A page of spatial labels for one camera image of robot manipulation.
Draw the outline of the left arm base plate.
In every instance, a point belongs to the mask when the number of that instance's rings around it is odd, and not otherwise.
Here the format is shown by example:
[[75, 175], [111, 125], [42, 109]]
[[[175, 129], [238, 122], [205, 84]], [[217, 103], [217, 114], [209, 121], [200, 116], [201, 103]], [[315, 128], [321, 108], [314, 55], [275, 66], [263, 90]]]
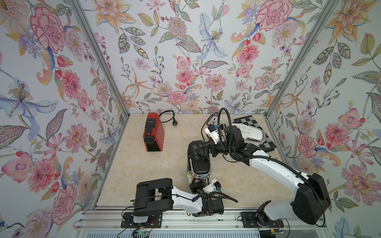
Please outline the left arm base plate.
[[134, 216], [132, 212], [124, 212], [121, 228], [161, 228], [163, 214], [154, 214], [145, 217]]

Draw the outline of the blue striped cloth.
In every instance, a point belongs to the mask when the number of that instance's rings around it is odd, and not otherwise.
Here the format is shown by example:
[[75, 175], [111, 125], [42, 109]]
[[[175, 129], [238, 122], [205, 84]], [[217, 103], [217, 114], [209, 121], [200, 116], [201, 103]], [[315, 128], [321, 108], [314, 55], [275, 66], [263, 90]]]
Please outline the blue striped cloth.
[[193, 176], [192, 172], [188, 171], [187, 172], [187, 182], [188, 182], [188, 184], [192, 184], [193, 180], [194, 180], [194, 176]]

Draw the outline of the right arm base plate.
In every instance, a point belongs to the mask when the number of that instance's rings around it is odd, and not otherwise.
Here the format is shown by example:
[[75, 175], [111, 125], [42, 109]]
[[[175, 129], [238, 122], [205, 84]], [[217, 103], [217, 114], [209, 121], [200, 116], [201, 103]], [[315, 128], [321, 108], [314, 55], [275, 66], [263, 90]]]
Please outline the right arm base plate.
[[244, 228], [284, 228], [282, 220], [270, 220], [265, 214], [257, 212], [241, 212], [239, 221], [242, 222]]

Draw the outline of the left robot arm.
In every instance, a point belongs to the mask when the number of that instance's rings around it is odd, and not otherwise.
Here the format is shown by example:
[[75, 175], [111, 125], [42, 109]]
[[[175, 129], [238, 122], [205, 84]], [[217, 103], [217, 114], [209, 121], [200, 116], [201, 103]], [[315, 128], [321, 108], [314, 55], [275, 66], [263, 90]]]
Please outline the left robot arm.
[[224, 205], [221, 198], [213, 198], [202, 190], [196, 194], [179, 190], [170, 178], [137, 184], [133, 211], [135, 217], [148, 217], [173, 209], [201, 217], [222, 214]]

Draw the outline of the black coffee machine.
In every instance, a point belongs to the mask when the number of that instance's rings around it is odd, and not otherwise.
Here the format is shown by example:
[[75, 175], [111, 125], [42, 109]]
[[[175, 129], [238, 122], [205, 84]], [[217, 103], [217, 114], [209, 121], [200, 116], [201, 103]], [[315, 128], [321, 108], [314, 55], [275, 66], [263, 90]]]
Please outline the black coffee machine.
[[211, 162], [208, 150], [208, 156], [200, 156], [196, 154], [196, 149], [201, 145], [207, 145], [202, 140], [192, 141], [188, 146], [188, 171], [191, 171], [197, 180], [205, 180], [212, 173]]

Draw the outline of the white coffee machine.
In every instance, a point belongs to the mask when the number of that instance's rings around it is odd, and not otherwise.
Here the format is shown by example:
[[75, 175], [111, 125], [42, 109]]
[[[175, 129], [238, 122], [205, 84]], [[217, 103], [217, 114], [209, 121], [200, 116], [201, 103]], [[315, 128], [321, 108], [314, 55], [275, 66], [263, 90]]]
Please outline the white coffee machine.
[[232, 124], [232, 126], [236, 126], [241, 131], [244, 140], [256, 141], [261, 143], [265, 142], [266, 140], [266, 134], [261, 129], [244, 124]]

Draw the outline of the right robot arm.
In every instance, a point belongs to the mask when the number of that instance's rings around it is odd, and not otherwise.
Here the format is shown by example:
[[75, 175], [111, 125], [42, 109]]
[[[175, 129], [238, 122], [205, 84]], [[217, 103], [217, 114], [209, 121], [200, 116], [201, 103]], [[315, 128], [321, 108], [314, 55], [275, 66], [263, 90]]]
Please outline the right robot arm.
[[300, 219], [306, 224], [317, 225], [319, 219], [325, 220], [325, 212], [331, 202], [323, 178], [313, 173], [298, 171], [286, 163], [277, 160], [260, 147], [247, 143], [250, 134], [247, 126], [232, 124], [226, 108], [217, 113], [216, 129], [209, 132], [209, 142], [204, 146], [206, 153], [197, 151], [200, 156], [229, 156], [232, 163], [244, 163], [258, 169], [285, 186], [292, 199], [274, 203], [264, 202], [256, 211], [259, 226], [268, 227], [271, 223], [283, 219]]

